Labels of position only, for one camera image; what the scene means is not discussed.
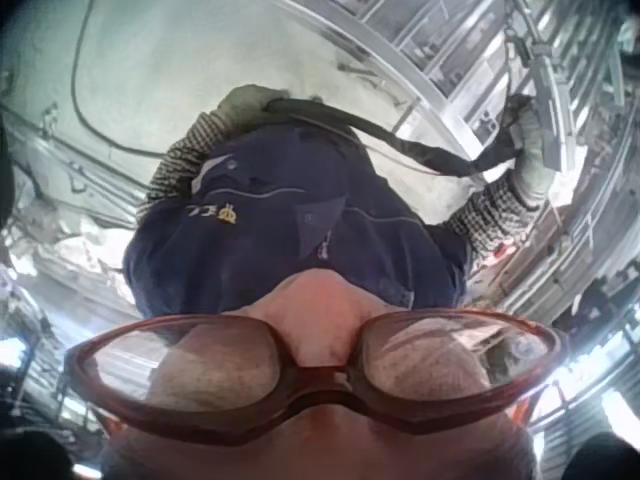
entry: checkered sleeve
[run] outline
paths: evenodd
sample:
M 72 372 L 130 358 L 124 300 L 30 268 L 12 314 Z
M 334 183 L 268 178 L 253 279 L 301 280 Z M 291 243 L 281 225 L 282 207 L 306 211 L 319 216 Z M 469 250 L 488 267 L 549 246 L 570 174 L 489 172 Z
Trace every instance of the checkered sleeve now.
M 201 113 L 185 137 L 170 148 L 154 173 L 149 191 L 138 206 L 138 223 L 151 208 L 168 198 L 189 198 L 193 180 L 211 148 L 229 139 L 229 128 L 216 112 Z
M 473 268 L 491 255 L 501 242 L 525 232 L 542 204 L 528 206 L 516 193 L 512 170 L 469 197 L 442 226 L 467 239 Z

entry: work glove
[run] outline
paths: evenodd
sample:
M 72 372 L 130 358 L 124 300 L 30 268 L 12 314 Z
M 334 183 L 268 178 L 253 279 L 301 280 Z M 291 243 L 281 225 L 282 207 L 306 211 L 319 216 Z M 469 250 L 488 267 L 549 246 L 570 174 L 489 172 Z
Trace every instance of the work glove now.
M 286 121 L 287 116 L 264 111 L 270 101 L 282 98 L 289 98 L 289 92 L 244 85 L 234 88 L 224 97 L 216 114 L 229 133 L 247 133 L 264 125 Z
M 516 148 L 521 151 L 516 157 L 513 185 L 529 207 L 537 207 L 544 203 L 556 172 L 544 166 L 543 131 L 535 102 L 531 97 L 519 95 L 510 99 L 507 109 L 511 110 L 509 115 L 515 111 L 510 131 Z

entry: eyeglasses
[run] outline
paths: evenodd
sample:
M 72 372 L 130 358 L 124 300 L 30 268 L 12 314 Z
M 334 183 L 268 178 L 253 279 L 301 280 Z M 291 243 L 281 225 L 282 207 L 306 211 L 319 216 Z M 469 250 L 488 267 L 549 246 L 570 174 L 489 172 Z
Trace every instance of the eyeglasses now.
M 84 342 L 65 368 L 72 389 L 126 425 L 231 446 L 324 404 L 412 435 L 453 429 L 531 394 L 566 356 L 561 338 L 541 325 L 431 309 L 367 321 L 346 365 L 300 367 L 261 320 L 180 315 Z

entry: yellow logo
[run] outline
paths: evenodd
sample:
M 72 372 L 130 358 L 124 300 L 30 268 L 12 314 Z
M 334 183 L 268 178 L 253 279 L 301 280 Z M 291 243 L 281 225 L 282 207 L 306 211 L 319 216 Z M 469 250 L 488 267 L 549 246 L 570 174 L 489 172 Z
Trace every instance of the yellow logo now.
M 236 223 L 236 212 L 233 211 L 233 205 L 227 203 L 224 208 L 218 212 L 218 218 L 227 223 Z

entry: hand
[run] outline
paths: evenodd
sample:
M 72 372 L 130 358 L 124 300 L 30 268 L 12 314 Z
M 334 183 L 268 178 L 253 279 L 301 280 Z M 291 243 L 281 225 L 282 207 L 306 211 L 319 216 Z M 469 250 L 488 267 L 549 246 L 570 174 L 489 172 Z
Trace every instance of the hand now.
M 218 105 L 216 113 L 230 132 L 245 133 L 263 125 L 284 121 L 286 117 L 264 111 L 270 101 L 281 98 L 289 98 L 289 92 L 244 85 L 231 90 Z
M 531 207 L 544 202 L 556 172 L 544 166 L 543 131 L 535 110 L 535 101 L 515 99 L 517 111 L 511 134 L 522 153 L 516 158 L 513 183 L 522 199 Z

